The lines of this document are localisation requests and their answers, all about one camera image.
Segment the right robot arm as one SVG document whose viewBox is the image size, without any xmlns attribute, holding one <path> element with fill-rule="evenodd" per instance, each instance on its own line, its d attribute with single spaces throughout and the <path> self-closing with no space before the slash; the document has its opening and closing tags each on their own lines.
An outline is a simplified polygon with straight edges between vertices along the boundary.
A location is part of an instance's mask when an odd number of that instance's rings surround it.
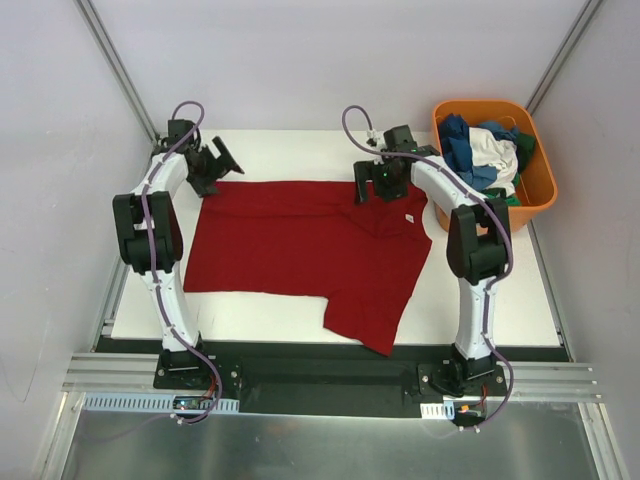
<svg viewBox="0 0 640 480">
<path fill-rule="evenodd" d="M 473 190 L 440 156 L 402 152 L 380 156 L 380 161 L 353 165 L 356 203 L 369 200 L 369 183 L 385 201 L 406 196 L 412 184 L 450 211 L 446 258 L 459 280 L 459 326 L 451 359 L 431 373 L 428 383 L 443 395 L 473 394 L 497 366 L 493 343 L 497 285 L 513 268 L 508 206 Z"/>
</svg>

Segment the red t-shirt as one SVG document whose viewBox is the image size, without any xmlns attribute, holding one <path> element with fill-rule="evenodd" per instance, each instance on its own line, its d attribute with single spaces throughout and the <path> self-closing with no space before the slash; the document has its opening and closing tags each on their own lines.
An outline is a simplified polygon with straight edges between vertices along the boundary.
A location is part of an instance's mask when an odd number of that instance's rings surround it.
<svg viewBox="0 0 640 480">
<path fill-rule="evenodd" d="M 432 241 L 416 187 L 389 203 L 354 202 L 350 182 L 222 182 L 204 199 L 189 293 L 323 297 L 326 329 L 391 354 Z"/>
</svg>

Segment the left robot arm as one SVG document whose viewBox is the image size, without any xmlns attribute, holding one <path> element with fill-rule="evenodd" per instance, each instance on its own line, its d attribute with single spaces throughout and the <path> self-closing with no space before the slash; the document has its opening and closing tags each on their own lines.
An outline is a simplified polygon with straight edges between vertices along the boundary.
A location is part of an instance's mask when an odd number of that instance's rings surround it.
<svg viewBox="0 0 640 480">
<path fill-rule="evenodd" d="M 223 140 L 212 152 L 195 138 L 154 155 L 139 185 L 112 200 L 119 253 L 144 282 L 162 329 L 154 386 L 158 389 L 222 390 L 220 374 L 203 348 L 202 334 L 184 293 L 180 262 L 184 243 L 173 205 L 183 183 L 204 198 L 230 172 L 242 174 Z"/>
</svg>

